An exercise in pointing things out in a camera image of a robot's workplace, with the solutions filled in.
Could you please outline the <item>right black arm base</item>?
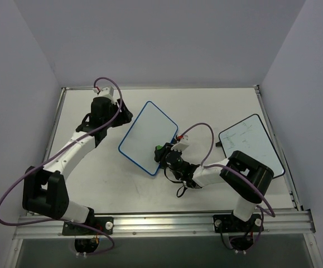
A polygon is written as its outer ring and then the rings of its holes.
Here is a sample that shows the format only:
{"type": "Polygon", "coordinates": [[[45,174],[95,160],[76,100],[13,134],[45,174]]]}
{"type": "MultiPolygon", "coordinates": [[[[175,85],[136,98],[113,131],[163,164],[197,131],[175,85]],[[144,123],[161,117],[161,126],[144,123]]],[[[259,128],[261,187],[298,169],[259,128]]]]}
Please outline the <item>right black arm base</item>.
{"type": "Polygon", "coordinates": [[[213,215],[215,233],[220,234],[221,242],[227,250],[246,254],[259,240],[264,215],[252,214],[246,222],[231,214],[213,215]]]}

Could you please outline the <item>blue framed whiteboard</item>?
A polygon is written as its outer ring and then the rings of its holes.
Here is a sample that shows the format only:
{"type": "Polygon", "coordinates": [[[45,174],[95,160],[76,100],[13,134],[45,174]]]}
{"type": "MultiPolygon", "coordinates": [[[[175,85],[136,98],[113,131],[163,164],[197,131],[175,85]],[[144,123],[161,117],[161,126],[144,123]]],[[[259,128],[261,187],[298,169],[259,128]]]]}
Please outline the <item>blue framed whiteboard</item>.
{"type": "Polygon", "coordinates": [[[178,129],[178,125],[149,100],[123,137],[118,151],[148,175],[155,176],[160,168],[154,160],[155,147],[171,142],[178,129]]]}

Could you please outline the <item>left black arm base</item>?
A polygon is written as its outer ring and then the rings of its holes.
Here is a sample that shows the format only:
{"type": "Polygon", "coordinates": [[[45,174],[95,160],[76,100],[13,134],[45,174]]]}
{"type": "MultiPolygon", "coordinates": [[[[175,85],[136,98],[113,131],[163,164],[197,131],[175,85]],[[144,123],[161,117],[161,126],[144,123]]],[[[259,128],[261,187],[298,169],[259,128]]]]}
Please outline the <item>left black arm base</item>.
{"type": "Polygon", "coordinates": [[[114,218],[96,217],[89,223],[65,222],[62,235],[75,237],[72,249],[84,256],[97,255],[111,251],[115,247],[112,239],[114,218]]]}

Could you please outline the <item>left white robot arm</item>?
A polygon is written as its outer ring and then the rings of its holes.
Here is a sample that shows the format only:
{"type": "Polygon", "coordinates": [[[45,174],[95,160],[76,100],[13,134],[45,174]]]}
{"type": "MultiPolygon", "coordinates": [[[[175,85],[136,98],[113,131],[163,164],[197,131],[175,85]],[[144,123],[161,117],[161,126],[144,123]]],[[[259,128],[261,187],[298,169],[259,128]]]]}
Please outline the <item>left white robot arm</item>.
{"type": "Polygon", "coordinates": [[[90,113],[77,126],[57,157],[41,168],[30,167],[23,185],[22,207],[55,220],[75,222],[82,234],[95,228],[92,208],[70,200],[66,180],[81,160],[99,146],[108,129],[130,123],[133,114],[121,99],[95,97],[90,113]]]}

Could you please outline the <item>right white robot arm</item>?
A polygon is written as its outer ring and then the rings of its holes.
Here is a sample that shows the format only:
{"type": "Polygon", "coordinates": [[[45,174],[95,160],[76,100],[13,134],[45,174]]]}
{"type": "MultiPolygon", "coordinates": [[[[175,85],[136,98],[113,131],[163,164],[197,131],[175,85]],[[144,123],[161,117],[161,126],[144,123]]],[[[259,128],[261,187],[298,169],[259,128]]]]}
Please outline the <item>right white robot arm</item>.
{"type": "Polygon", "coordinates": [[[182,158],[182,151],[174,149],[176,144],[166,143],[156,146],[154,160],[163,169],[169,170],[174,184],[180,184],[177,197],[182,197],[188,189],[201,189],[209,185],[226,183],[238,195],[238,201],[230,217],[236,230],[244,230],[250,225],[250,218],[256,208],[271,217],[275,212],[265,193],[273,180],[271,168],[241,151],[234,151],[229,158],[210,165],[192,164],[182,158]]]}

